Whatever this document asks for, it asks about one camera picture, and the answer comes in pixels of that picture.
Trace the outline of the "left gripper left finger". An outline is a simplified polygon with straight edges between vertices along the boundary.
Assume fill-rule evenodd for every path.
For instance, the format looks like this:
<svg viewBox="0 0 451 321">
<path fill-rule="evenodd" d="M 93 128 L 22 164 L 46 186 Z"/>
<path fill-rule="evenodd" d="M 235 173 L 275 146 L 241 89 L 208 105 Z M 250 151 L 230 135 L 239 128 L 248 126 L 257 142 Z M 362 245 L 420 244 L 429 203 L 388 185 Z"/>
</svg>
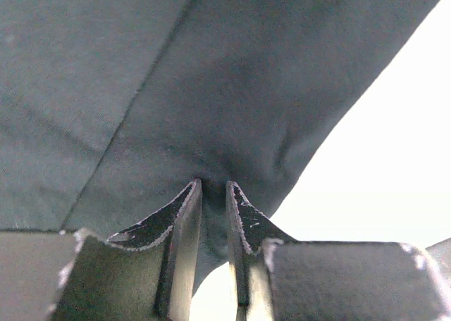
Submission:
<svg viewBox="0 0 451 321">
<path fill-rule="evenodd" d="M 2 320 L 188 320 L 202 184 L 102 239 L 75 232 L 1 232 Z"/>
</svg>

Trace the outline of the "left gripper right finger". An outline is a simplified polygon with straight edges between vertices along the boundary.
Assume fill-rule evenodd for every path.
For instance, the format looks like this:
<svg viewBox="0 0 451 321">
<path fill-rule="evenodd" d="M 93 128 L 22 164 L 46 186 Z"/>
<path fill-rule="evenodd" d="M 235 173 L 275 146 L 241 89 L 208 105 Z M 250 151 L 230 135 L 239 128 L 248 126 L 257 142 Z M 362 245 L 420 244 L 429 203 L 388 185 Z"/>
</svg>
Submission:
<svg viewBox="0 0 451 321">
<path fill-rule="evenodd" d="M 443 266 L 411 244 L 298 241 L 226 186 L 238 320 L 449 320 Z"/>
</svg>

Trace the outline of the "black t shirt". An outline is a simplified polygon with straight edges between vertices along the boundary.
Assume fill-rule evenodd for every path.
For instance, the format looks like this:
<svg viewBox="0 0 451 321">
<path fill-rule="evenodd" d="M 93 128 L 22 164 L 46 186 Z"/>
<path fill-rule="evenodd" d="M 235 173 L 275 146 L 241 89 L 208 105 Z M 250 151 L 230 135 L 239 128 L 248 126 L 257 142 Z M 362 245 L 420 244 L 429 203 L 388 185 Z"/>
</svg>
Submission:
<svg viewBox="0 0 451 321">
<path fill-rule="evenodd" d="M 202 181 L 273 215 L 440 0 L 1 0 L 1 227 L 110 236 Z"/>
</svg>

